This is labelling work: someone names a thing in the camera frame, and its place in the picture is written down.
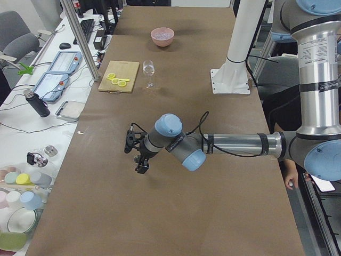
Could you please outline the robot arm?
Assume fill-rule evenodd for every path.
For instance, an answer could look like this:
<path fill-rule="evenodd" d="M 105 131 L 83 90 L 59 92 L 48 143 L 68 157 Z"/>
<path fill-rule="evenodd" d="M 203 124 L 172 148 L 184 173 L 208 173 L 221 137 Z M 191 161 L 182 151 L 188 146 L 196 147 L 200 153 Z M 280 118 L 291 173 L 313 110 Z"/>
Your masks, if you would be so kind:
<path fill-rule="evenodd" d="M 275 1 L 276 34 L 297 41 L 302 124 L 297 131 L 236 134 L 184 133 L 174 114 L 162 115 L 140 138 L 129 130 L 125 152 L 139 151 L 136 171 L 148 170 L 148 160 L 166 149 L 190 171 L 208 154 L 273 155 L 291 159 L 322 180 L 340 179 L 340 123 L 338 106 L 337 39 L 340 1 Z"/>

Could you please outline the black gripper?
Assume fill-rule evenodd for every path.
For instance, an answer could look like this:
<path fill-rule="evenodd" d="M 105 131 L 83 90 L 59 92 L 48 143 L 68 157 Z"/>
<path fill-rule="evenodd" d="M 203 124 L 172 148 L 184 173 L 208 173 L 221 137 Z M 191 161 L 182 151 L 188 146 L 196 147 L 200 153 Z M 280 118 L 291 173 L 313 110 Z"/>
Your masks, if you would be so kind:
<path fill-rule="evenodd" d="M 148 159 L 153 158 L 160 152 L 160 147 L 155 146 L 149 138 L 143 138 L 140 140 L 140 159 L 137 163 L 135 171 L 140 171 L 141 174 L 145 174 L 149 169 Z"/>

